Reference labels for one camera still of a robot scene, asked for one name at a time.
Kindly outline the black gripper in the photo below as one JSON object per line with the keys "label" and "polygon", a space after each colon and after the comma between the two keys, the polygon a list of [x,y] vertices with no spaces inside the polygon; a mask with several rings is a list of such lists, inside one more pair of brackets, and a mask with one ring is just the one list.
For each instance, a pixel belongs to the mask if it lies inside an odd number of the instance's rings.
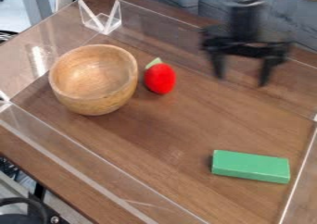
{"label": "black gripper", "polygon": [[282,33],[270,34],[261,28],[259,13],[262,2],[226,2],[229,18],[226,25],[202,29],[201,48],[209,53],[214,76],[225,78],[226,56],[262,59],[258,87],[267,84],[275,65],[286,61],[291,40]]}

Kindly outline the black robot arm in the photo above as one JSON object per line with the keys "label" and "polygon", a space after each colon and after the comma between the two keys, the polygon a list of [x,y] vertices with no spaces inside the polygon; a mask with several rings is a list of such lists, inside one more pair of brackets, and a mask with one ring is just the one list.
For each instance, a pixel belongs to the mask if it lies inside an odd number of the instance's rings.
{"label": "black robot arm", "polygon": [[226,0],[226,25],[209,25],[202,29],[201,49],[209,53],[213,74],[225,77],[225,57],[243,56],[262,60],[258,86],[270,80],[279,64],[287,60],[291,38],[286,32],[270,32],[262,27],[261,12],[265,0]]}

